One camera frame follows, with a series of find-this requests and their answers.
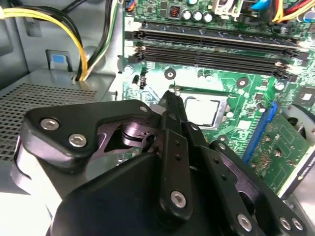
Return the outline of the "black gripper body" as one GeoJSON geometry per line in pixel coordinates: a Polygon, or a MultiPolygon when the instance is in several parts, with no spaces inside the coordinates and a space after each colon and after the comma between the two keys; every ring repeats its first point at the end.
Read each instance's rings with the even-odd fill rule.
{"type": "Polygon", "coordinates": [[[216,197],[181,125],[154,129],[142,154],[71,192],[53,236],[221,236],[216,197]]]}

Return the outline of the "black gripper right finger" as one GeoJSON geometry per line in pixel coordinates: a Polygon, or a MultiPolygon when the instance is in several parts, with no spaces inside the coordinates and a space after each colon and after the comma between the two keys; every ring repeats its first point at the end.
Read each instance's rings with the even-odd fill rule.
{"type": "Polygon", "coordinates": [[[216,197],[215,213],[223,236],[306,236],[305,223],[220,141],[206,142],[188,121],[181,97],[173,95],[175,114],[188,138],[190,156],[201,161],[216,197]]]}

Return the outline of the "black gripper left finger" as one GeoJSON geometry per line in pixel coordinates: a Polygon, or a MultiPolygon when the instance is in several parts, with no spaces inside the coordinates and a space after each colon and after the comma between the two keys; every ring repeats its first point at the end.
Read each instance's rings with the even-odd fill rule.
{"type": "Polygon", "coordinates": [[[184,223],[193,213],[187,126],[182,98],[169,91],[154,107],[36,108],[23,118],[19,170],[54,223],[184,223]]]}

